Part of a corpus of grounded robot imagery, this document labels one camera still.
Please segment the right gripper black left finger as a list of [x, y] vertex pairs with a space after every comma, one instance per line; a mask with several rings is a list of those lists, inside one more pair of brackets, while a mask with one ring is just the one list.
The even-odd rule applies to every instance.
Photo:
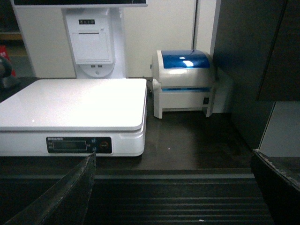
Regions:
[[82, 225], [96, 172], [95, 152], [83, 159], [6, 225]]

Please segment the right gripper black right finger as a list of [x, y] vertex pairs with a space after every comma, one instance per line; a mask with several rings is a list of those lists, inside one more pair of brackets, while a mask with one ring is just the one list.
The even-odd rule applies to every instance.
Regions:
[[300, 223], [300, 158], [268, 157], [253, 150], [251, 172], [276, 225]]

